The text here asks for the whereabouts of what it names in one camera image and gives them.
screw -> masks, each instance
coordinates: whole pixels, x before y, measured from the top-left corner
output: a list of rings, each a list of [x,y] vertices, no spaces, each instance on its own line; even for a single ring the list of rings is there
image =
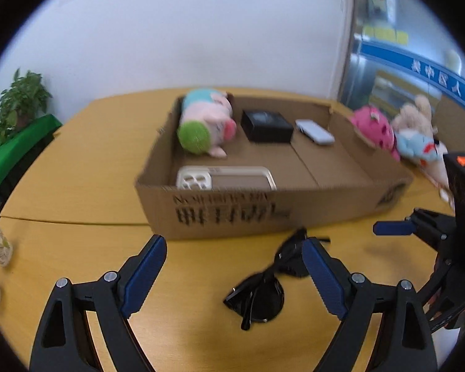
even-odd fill
[[[63,288],[67,285],[68,283],[68,280],[67,278],[60,278],[57,280],[57,282],[55,283],[55,285],[57,285],[58,288]]]
[[[360,273],[352,274],[352,280],[357,284],[361,284],[363,281],[365,281],[365,275]]]
[[[413,288],[413,285],[410,281],[408,280],[402,280],[401,282],[401,288],[404,290],[411,290]]]
[[[117,273],[115,271],[109,271],[108,273],[105,273],[104,275],[104,280],[107,282],[113,281],[117,278]]]

stuffed toy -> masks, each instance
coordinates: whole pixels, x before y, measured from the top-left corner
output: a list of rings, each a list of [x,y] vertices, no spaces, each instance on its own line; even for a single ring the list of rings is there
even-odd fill
[[[412,104],[405,104],[402,106],[400,113],[393,119],[391,125],[397,135],[407,136],[419,133],[430,140],[434,141],[435,150],[438,154],[438,160],[426,161],[420,157],[411,158],[412,162],[419,165],[423,172],[439,187],[448,188],[448,176],[446,167],[444,165],[443,155],[448,153],[445,145],[434,139],[434,134],[437,129],[432,126],[432,110],[427,97],[424,95],[417,95],[415,97],[415,106]]]
[[[442,142],[412,129],[396,133],[396,140],[398,151],[403,157],[419,165],[438,187],[448,189],[448,175],[443,159],[448,150]]]
[[[424,95],[415,97],[415,105],[404,104],[400,113],[395,116],[391,126],[395,132],[402,129],[417,130],[426,137],[434,137],[434,128],[431,124],[432,110],[429,99]]]
[[[439,160],[439,154],[433,138],[420,134],[417,130],[405,128],[396,133],[396,148],[402,157],[422,166]]]
[[[393,128],[379,109],[369,105],[364,106],[353,113],[350,121],[357,132],[370,140],[373,145],[389,151],[394,159],[400,160]]]
[[[236,135],[233,108],[227,94],[214,89],[189,92],[182,101],[177,137],[181,146],[193,154],[226,157],[220,145]]]

cardboard box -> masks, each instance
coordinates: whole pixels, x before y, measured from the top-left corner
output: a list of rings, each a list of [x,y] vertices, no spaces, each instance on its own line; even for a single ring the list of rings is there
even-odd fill
[[[184,152],[176,137],[182,98],[160,130],[136,181],[154,233],[168,239],[236,237],[270,233],[361,217],[394,206],[413,175],[388,152],[368,146],[345,116],[323,104],[235,96],[234,120],[246,110],[278,111],[292,125],[312,119],[336,138],[322,147],[295,130],[291,144],[256,144],[239,126],[224,145],[228,157]],[[276,191],[189,191],[175,187],[185,165],[265,166]]]

green leaves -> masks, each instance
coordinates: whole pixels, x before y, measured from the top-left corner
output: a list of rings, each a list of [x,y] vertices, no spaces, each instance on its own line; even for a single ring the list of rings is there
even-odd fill
[[[18,68],[10,88],[0,94],[0,144],[34,120],[40,110],[46,113],[49,98],[41,74],[28,70],[21,77]]]
[[[7,125],[9,127],[15,127],[17,125],[17,111],[13,110],[7,116]]]

pink pig plush toy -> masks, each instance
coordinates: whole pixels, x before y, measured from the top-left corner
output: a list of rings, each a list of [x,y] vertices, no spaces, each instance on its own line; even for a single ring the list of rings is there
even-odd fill
[[[393,128],[379,109],[369,105],[364,106],[355,110],[350,121],[359,133],[376,147],[389,151],[394,159],[400,160]]]
[[[226,157],[220,145],[236,135],[233,108],[227,94],[214,89],[189,92],[182,102],[177,137],[181,146],[196,155]]]

